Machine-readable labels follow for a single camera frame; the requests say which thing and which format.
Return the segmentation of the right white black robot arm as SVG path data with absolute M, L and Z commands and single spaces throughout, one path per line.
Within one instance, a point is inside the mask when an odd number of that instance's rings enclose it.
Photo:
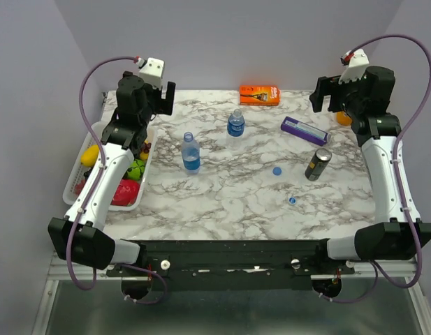
M 408 260 L 431 240 L 431 223 L 421 219 L 404 172 L 399 119 L 387 108 L 395 86 L 394 72 L 369 66 L 361 79 L 341 83 L 338 76 L 320 77 L 309 100 L 320 112 L 345 112 L 368 171 L 375 202 L 375 223 L 354 235 L 326 241 L 313 256 L 314 268 L 327 274 L 339 260 Z

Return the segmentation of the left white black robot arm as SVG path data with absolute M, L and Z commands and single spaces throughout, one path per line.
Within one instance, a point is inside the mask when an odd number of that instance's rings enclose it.
M 117 107 L 97 140 L 103 153 L 73 206 L 48 225 L 55 251 L 68 265 L 105 269 L 122 263 L 132 276 L 145 271 L 140 245 L 114 240 L 103 229 L 117 187 L 147 138 L 148 123 L 158 114 L 173 112 L 175 83 L 163 91 L 162 79 L 162 67 L 155 66 L 138 74 L 125 72 L 118 82 Z

